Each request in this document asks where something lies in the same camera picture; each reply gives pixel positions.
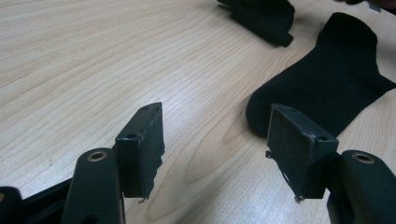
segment black sock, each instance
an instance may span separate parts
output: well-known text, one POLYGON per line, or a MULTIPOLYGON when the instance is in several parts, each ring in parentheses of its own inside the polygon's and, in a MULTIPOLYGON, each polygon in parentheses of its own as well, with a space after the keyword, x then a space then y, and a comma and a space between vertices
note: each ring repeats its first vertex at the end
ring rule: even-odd
POLYGON ((258 88, 247 104, 247 122, 266 136, 271 105, 294 107, 334 136, 396 84, 375 61, 376 35, 362 21, 334 13, 305 57, 258 88))
POLYGON ((233 11, 233 18, 259 37, 286 47, 293 36, 294 7, 288 0, 218 0, 233 11))

